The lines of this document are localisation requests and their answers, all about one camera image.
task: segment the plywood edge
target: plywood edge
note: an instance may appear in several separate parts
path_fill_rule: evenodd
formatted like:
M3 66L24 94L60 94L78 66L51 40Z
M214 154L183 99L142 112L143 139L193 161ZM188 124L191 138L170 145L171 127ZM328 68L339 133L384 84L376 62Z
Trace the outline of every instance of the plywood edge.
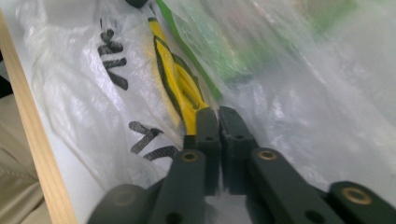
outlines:
M21 114L23 128L32 150L35 168L49 208L52 223L77 223L49 140L38 115L21 62L0 9L0 48Z

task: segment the clear plastic sheet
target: clear plastic sheet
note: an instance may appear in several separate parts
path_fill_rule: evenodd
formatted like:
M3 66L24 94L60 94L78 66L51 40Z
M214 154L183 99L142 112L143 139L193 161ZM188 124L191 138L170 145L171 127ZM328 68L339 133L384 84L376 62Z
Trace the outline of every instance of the clear plastic sheet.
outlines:
M143 157L181 149L185 128L162 86L147 16L123 0L29 0L17 16L33 93L103 190L164 177L170 158Z
M262 147L396 205L396 2L163 0Z

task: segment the wooden edge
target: wooden edge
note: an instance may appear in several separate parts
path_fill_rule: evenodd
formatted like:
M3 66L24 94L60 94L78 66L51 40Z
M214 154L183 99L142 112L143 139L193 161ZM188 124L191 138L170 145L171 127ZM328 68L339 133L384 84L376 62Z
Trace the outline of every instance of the wooden edge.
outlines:
M0 48L52 223L77 223L72 204L38 116L35 101L0 9Z

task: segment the brass grommet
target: brass grommet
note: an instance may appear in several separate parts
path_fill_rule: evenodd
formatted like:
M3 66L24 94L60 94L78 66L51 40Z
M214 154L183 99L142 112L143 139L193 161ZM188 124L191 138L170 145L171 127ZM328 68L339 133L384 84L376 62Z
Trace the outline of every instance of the brass grommet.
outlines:
M134 202L136 195L131 191L121 191L118 192L114 198L113 202L118 207L124 207Z
M361 189L357 188L344 188L343 195L353 203L368 205L373 202L373 199Z
M188 162L196 161L198 160L198 154L196 154L195 152L188 152L183 155L182 159L183 161Z
M261 151L259 157L266 161L274 161L277 159L277 155L272 151Z

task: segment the beige surface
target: beige surface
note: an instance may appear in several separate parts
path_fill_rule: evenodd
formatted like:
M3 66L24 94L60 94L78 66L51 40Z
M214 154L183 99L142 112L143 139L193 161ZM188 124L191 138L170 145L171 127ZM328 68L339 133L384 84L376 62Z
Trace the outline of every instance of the beige surface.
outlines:
M0 48L53 223L77 223L48 138L38 116L6 21L0 11Z
M0 223L50 224L14 95L0 99Z

